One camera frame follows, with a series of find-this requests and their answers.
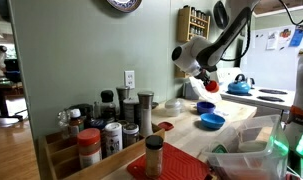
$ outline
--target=wooden spice rack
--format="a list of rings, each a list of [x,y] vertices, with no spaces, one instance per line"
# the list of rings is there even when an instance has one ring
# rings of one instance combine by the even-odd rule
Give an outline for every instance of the wooden spice rack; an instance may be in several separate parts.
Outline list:
[[[154,135],[164,139],[164,129],[154,124],[152,129]],[[145,138],[140,136],[137,143],[85,169],[81,169],[77,145],[70,144],[68,139],[62,139],[61,133],[45,136],[44,149],[52,179],[101,179],[144,154]]]
[[[191,27],[202,31],[202,34],[191,32]],[[187,42],[196,35],[208,39],[210,27],[210,16],[206,15],[205,20],[191,15],[191,7],[185,7],[179,10],[178,18],[178,41]]]

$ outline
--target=stovetop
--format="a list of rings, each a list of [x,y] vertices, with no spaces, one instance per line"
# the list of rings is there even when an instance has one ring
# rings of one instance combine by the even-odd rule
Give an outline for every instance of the stovetop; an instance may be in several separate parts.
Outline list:
[[[227,93],[227,87],[221,87],[220,88],[220,94],[223,99],[230,99],[235,101],[241,101],[247,102],[250,104],[258,104],[261,106],[268,106],[268,107],[274,107],[274,108],[281,108],[284,110],[289,110],[290,107],[293,104],[295,92],[293,91],[287,91],[287,90],[273,90],[270,88],[261,88],[261,87],[255,87],[255,89],[251,89],[249,93],[252,96],[237,96],[233,94]],[[272,90],[271,93],[266,93],[264,90]]]

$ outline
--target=cabinet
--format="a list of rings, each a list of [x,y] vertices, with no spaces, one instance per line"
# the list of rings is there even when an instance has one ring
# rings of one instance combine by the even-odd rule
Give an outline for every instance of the cabinet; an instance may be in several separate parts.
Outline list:
[[[178,16],[178,41],[187,42],[197,35],[208,39],[210,16],[191,14],[191,7],[180,9]]]

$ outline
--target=wooden counter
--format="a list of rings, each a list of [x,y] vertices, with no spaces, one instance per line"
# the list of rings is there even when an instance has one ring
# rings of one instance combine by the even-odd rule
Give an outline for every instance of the wooden counter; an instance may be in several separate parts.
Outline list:
[[[222,116],[226,119],[226,123],[220,130],[212,131],[200,125],[200,117],[197,114],[195,105],[196,101],[185,100],[185,112],[178,117],[167,117],[165,115],[164,103],[152,110],[152,122],[154,124],[167,121],[174,126],[172,130],[165,132],[165,141],[193,157],[197,157],[204,147],[203,144],[210,142],[228,123],[251,118],[257,111],[257,108],[253,106],[222,100],[216,106],[217,110],[223,113]],[[127,165],[122,166],[103,178],[103,180],[132,179],[132,176],[126,171],[126,167]]]
[[[40,179],[29,121],[0,127],[0,179]]]

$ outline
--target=electrical outlet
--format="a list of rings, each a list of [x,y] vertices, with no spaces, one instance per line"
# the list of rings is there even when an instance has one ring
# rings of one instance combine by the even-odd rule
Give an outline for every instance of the electrical outlet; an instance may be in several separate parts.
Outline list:
[[[135,88],[134,71],[124,71],[124,85],[129,86],[130,89]]]

